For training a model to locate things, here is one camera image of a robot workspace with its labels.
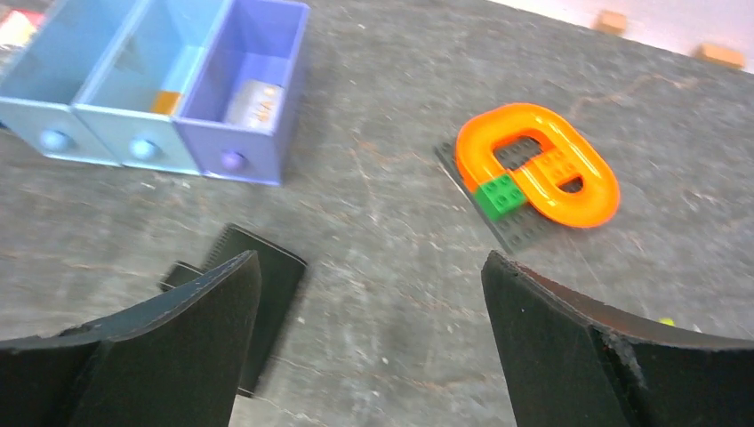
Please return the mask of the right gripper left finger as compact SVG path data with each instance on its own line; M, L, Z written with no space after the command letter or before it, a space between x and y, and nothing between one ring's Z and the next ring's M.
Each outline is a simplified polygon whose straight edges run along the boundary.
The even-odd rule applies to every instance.
M3 341L2 425L227 425L260 294L246 251L115 314Z

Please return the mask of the black card holder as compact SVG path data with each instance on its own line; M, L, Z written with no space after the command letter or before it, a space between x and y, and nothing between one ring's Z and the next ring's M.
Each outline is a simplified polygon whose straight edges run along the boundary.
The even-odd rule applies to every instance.
M247 250L257 253L262 279L258 312L237 389L238 395L251 398L283 332L287 312L293 304L307 263L282 246L228 223L214 240L200 267L177 261L157 283L157 287L168 292Z

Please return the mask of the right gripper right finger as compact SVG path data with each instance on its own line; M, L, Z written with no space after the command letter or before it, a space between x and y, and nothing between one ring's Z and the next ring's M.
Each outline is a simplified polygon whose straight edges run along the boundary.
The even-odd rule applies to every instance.
M518 425L752 425L751 341L619 310L496 251L481 280Z

